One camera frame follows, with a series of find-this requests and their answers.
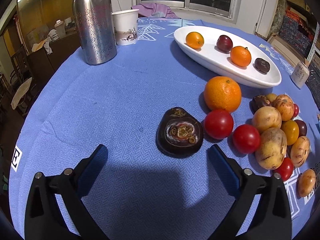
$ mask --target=potato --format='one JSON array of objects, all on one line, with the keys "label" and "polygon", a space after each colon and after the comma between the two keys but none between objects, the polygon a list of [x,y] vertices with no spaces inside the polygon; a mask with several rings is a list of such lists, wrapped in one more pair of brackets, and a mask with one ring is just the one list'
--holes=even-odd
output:
[{"label": "potato", "polygon": [[282,121],[288,121],[294,113],[293,101],[287,95],[279,95],[272,104],[281,114]]},{"label": "potato", "polygon": [[261,134],[261,143],[255,157],[262,168],[275,170],[282,164],[286,152],[285,133],[279,128],[269,128]]},{"label": "potato", "polygon": [[307,136],[301,136],[292,145],[290,159],[295,167],[300,167],[305,163],[310,151],[310,141]]},{"label": "potato", "polygon": [[273,103],[275,101],[277,95],[270,93],[270,94],[267,94],[266,97],[269,99],[270,103]]},{"label": "potato", "polygon": [[312,169],[306,170],[298,179],[298,194],[300,197],[308,196],[316,183],[316,174]]},{"label": "potato", "polygon": [[259,133],[275,127],[281,127],[281,115],[277,109],[272,106],[259,108],[253,115],[252,125],[257,128]]}]

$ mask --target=screw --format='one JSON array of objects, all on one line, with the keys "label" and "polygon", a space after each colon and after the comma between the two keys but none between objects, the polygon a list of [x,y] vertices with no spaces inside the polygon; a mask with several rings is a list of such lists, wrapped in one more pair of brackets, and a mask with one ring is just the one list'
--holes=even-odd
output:
[{"label": "screw", "polygon": [[42,176],[42,173],[41,173],[41,172],[37,172],[37,173],[35,174],[35,178],[36,178],[36,179],[41,178],[41,176]]},{"label": "screw", "polygon": [[281,175],[277,172],[275,174],[273,174],[273,176],[275,176],[276,179],[281,179]]},{"label": "screw", "polygon": [[248,175],[248,176],[252,175],[252,170],[250,170],[249,168],[245,168],[243,171],[245,175]]},{"label": "screw", "polygon": [[65,170],[63,171],[63,174],[64,174],[64,175],[71,175],[72,172],[73,172],[73,169],[67,168],[67,169],[65,169]]}]

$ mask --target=blue tablecloth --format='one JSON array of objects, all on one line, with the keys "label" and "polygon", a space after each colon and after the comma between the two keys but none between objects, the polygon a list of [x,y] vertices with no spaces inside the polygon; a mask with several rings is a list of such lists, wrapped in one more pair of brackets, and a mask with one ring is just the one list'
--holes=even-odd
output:
[{"label": "blue tablecloth", "polygon": [[[79,48],[50,79],[34,103],[17,141],[11,168],[9,198],[15,229],[24,236],[27,197],[33,176],[46,176],[74,168],[98,144],[109,151],[90,193],[83,197],[97,224],[112,240],[207,239],[227,214],[234,199],[228,196],[207,160],[212,140],[186,159],[159,152],[155,144],[158,124],[174,106],[202,121],[209,112],[203,100],[206,82],[216,76],[185,55],[173,38],[182,26],[204,25],[234,33],[259,47],[275,62],[282,83],[269,90],[241,85],[243,98],[232,114],[234,127],[252,118],[249,101],[255,95],[287,93],[296,102],[299,116],[308,125],[312,152],[286,183],[292,208],[293,236],[308,220],[315,201],[305,205],[296,196],[296,175],[319,161],[316,127],[318,112],[306,85],[291,82],[292,67],[262,39],[238,29],[201,20],[139,18],[136,44],[118,47],[117,56],[102,65],[89,66]],[[219,142],[228,157],[256,174],[270,175],[254,155],[237,153],[229,139]],[[76,229],[57,196],[62,215],[72,232]],[[259,201],[257,196],[239,233],[248,228]]]}]

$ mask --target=small orange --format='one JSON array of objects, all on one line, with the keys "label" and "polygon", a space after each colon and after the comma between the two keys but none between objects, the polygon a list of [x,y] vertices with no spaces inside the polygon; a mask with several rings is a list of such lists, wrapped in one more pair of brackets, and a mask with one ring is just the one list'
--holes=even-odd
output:
[{"label": "small orange", "polygon": [[241,103],[241,89],[237,82],[228,77],[214,77],[204,88],[204,101],[211,109],[236,111]]},{"label": "small orange", "polygon": [[239,67],[247,67],[251,62],[251,53],[248,48],[236,46],[230,51],[230,58]]},{"label": "small orange", "polygon": [[204,44],[204,38],[200,33],[191,32],[186,36],[186,44],[193,49],[199,49]]}]

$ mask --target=white paper cup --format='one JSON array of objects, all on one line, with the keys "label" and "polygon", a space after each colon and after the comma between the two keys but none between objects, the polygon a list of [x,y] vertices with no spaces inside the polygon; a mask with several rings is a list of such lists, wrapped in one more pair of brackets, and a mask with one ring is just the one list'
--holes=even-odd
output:
[{"label": "white paper cup", "polygon": [[137,42],[138,11],[139,9],[134,9],[112,13],[115,39],[118,45],[129,45]]}]

